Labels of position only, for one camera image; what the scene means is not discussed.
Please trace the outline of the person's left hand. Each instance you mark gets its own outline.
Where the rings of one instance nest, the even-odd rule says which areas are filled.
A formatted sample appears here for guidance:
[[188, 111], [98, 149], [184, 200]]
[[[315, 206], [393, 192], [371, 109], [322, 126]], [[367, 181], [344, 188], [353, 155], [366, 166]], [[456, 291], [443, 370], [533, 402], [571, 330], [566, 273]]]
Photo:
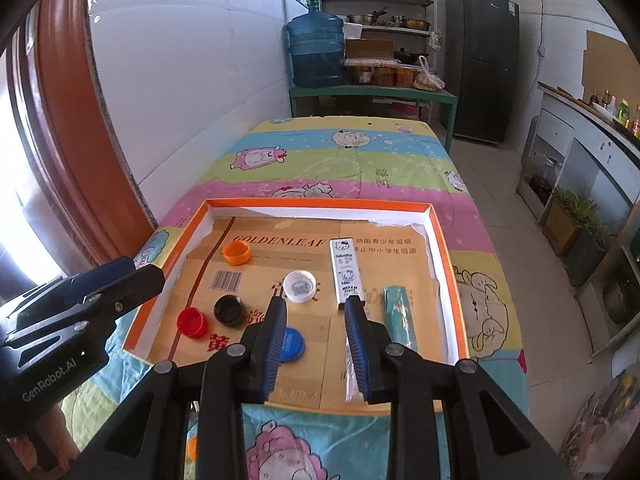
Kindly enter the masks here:
[[36, 434], [56, 458], [56, 465], [44, 471], [38, 465], [37, 451], [27, 436], [9, 438], [8, 442], [32, 479], [61, 479], [79, 455], [79, 448], [67, 430], [65, 415], [58, 404], [35, 423]]

